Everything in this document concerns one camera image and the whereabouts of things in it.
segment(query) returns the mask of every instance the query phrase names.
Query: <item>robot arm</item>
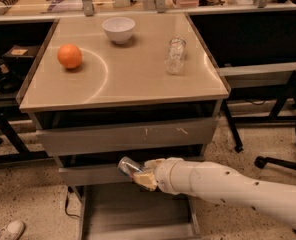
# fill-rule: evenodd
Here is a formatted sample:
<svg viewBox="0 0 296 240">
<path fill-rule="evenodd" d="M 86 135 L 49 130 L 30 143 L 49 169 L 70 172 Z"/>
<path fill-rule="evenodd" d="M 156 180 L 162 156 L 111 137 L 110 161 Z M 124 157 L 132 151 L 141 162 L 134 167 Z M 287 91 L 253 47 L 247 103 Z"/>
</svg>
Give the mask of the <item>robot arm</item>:
<svg viewBox="0 0 296 240">
<path fill-rule="evenodd" d="M 124 168 L 121 166 L 122 161 L 119 168 L 136 183 L 150 190 L 158 187 L 169 194 L 182 193 L 216 204 L 249 207 L 296 229 L 294 185 L 251 179 L 213 162 L 158 159 L 126 172 L 125 164 Z"/>
</svg>

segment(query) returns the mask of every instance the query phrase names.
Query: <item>white sneaker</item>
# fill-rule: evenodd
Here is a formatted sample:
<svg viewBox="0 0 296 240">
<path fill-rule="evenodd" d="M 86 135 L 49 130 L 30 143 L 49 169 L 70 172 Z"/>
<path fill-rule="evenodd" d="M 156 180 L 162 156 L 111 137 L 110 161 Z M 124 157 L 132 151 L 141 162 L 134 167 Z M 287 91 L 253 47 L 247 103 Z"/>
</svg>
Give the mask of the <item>white sneaker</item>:
<svg viewBox="0 0 296 240">
<path fill-rule="evenodd" d="M 24 230 L 25 224 L 21 220 L 15 220 L 0 230 L 0 240 L 18 240 Z"/>
</svg>

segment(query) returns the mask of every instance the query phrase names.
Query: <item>white bowl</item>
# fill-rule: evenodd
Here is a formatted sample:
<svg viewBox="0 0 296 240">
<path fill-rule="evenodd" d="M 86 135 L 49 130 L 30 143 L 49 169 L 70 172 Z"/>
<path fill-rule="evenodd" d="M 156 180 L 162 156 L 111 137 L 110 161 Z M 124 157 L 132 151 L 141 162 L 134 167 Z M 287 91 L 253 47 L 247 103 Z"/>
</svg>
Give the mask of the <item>white bowl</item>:
<svg viewBox="0 0 296 240">
<path fill-rule="evenodd" d="M 102 23 L 108 38 L 116 44 L 124 44 L 132 37 L 133 29 L 136 23 L 126 17 L 115 17 L 105 20 Z"/>
</svg>

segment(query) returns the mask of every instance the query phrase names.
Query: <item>desk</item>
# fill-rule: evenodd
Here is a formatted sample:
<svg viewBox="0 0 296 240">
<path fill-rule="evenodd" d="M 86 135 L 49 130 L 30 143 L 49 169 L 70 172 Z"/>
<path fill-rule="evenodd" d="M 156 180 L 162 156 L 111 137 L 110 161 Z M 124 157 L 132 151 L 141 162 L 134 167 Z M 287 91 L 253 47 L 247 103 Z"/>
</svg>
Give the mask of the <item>desk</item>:
<svg viewBox="0 0 296 240">
<path fill-rule="evenodd" d="M 221 101 L 229 95 L 185 14 L 125 15 L 136 27 L 122 46 L 101 29 L 109 14 L 62 17 L 27 92 L 19 97 L 20 110 L 34 120 L 38 138 L 85 205 L 83 186 L 129 182 L 116 168 L 129 150 L 139 160 L 173 156 L 175 149 L 165 151 L 173 147 L 202 146 L 202 153 L 212 140 Z M 168 42 L 176 35 L 187 42 L 179 76 L 169 75 L 164 64 Z M 67 42 L 83 53 L 75 71 L 56 59 Z"/>
</svg>

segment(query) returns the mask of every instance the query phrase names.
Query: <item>floor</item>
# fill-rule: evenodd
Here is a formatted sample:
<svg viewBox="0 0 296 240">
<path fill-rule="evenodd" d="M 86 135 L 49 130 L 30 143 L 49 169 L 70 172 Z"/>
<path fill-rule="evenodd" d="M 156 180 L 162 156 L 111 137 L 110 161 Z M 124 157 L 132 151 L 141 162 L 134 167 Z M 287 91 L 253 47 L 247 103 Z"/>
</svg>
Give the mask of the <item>floor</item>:
<svg viewBox="0 0 296 240">
<path fill-rule="evenodd" d="M 269 104 L 232 106 L 234 114 L 256 110 L 262 113 L 262 110 L 269 108 Z M 21 138 L 31 150 L 42 150 L 29 120 L 21 124 L 13 123 L 13 126 L 21 132 Z M 205 160 L 228 165 L 256 179 L 296 184 L 296 172 L 292 170 L 270 164 L 261 170 L 253 164 L 259 155 L 296 161 L 293 124 L 241 125 L 238 128 L 244 143 L 241 153 L 236 153 L 226 118 L 220 116 L 213 141 L 207 146 Z M 0 154 L 7 152 L 13 153 L 13 150 L 7 139 L 4 139 L 0 145 Z M 57 166 L 51 159 L 2 165 L 0 228 L 20 219 L 26 224 L 21 240 L 75 240 L 79 233 L 79 219 L 65 214 L 67 195 L 68 213 L 79 215 L 81 205 L 74 194 L 67 192 Z M 203 240 L 296 239 L 296 234 L 287 225 L 248 208 L 196 200 L 196 212 Z"/>
</svg>

